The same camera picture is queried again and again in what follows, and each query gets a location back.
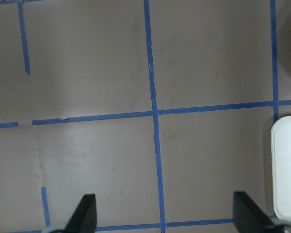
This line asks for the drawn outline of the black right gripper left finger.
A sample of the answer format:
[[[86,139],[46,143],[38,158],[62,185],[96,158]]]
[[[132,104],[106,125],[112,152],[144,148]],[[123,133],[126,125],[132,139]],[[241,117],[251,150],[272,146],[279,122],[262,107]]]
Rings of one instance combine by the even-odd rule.
[[[97,205],[95,194],[82,197],[65,227],[65,233],[94,233],[97,227]]]

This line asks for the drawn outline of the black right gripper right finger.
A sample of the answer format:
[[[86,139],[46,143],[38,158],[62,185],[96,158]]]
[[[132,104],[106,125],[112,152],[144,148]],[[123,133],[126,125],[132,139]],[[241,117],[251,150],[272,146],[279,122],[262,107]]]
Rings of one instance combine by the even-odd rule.
[[[239,233],[276,232],[276,225],[244,191],[233,194],[233,224]]]

